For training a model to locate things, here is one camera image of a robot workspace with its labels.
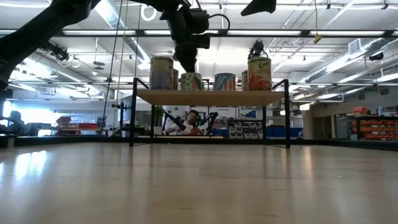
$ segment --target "shelf table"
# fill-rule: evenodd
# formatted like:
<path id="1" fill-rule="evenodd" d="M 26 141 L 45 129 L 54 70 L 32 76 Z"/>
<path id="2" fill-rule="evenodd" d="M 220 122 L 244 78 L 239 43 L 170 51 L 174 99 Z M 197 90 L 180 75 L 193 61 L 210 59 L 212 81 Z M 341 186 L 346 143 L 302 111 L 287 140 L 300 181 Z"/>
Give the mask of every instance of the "shelf table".
<path id="1" fill-rule="evenodd" d="M 140 83 L 146 90 L 138 90 Z M 282 80 L 272 87 L 284 86 L 284 91 L 181 91 L 181 90 L 148 90 L 149 87 L 138 78 L 134 78 L 131 103 L 130 124 L 135 123 L 137 97 L 152 105 L 150 139 L 154 138 L 155 105 L 176 106 L 261 106 L 263 124 L 266 123 L 266 106 L 285 98 L 286 111 L 286 148 L 290 148 L 290 99 L 289 81 Z M 134 125 L 130 126 L 130 133 L 134 133 Z M 134 134 L 130 134 L 130 146 L 134 144 Z"/>

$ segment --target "can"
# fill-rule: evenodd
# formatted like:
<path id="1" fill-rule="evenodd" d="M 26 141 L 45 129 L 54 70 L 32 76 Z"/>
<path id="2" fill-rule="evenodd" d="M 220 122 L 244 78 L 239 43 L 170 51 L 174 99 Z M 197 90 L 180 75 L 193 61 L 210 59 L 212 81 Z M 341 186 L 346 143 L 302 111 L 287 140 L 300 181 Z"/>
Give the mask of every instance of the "can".
<path id="1" fill-rule="evenodd" d="M 214 91 L 235 91 L 236 75 L 232 73 L 219 73 L 214 76 Z"/>
<path id="2" fill-rule="evenodd" d="M 173 63 L 174 61 L 168 57 L 152 57 L 150 59 L 149 88 L 151 90 L 172 89 Z"/>
<path id="3" fill-rule="evenodd" d="M 172 85 L 172 89 L 173 90 L 178 90 L 178 70 L 173 68 L 173 85 Z"/>
<path id="4" fill-rule="evenodd" d="M 248 90 L 248 71 L 242 72 L 242 91 Z"/>
<path id="5" fill-rule="evenodd" d="M 188 72 L 181 75 L 181 90 L 201 90 L 201 75 L 195 72 Z"/>
<path id="6" fill-rule="evenodd" d="M 271 91 L 271 59 L 252 58 L 248 61 L 248 90 Z"/>

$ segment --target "white shirt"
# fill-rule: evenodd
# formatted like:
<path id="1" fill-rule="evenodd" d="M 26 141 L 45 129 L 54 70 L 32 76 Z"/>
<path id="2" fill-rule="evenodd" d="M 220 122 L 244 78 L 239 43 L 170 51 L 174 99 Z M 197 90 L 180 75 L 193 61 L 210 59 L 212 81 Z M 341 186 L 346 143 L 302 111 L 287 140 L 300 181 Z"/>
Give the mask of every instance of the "white shirt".
<path id="1" fill-rule="evenodd" d="M 182 123 L 182 125 L 186 127 L 184 131 L 179 131 L 179 132 L 173 131 L 172 133 L 170 133 L 170 135 L 191 134 L 191 130 L 193 129 L 193 126 L 188 124 L 186 121 L 184 121 L 184 123 Z M 171 125 L 170 128 L 179 129 L 179 127 L 176 124 Z"/>

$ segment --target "man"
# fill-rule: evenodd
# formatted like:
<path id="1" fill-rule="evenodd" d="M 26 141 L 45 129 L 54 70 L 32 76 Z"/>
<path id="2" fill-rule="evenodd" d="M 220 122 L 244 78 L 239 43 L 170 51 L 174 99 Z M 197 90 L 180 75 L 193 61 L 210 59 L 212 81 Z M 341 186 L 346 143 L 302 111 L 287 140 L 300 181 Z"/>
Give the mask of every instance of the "man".
<path id="1" fill-rule="evenodd" d="M 20 126 L 20 130 L 18 133 L 15 133 L 16 136 L 23 136 L 24 131 L 25 131 L 25 123 L 23 120 L 21 120 L 21 113 L 18 111 L 11 111 L 10 113 L 10 118 L 16 121 Z M 13 123 L 12 125 L 5 127 L 4 125 L 0 125 L 0 133 L 2 131 L 16 131 L 18 128 L 18 125 L 16 123 Z"/>
<path id="2" fill-rule="evenodd" d="M 181 130 L 176 124 L 171 125 L 171 127 L 167 128 L 165 134 L 176 134 L 176 135 L 205 135 L 203 131 L 199 128 L 194 128 L 197 119 L 199 116 L 199 112 L 195 110 L 189 111 L 188 119 L 184 121 L 182 124 L 185 126 L 185 130 Z"/>

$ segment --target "polished floor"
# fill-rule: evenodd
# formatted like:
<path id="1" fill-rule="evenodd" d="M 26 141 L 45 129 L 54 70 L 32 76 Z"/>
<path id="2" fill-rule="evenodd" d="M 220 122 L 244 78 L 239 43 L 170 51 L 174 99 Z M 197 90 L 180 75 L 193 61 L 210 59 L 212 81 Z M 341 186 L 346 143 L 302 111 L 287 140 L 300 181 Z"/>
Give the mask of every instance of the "polished floor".
<path id="1" fill-rule="evenodd" d="M 398 223 L 398 153 L 64 144 L 0 151 L 0 224 Z"/>

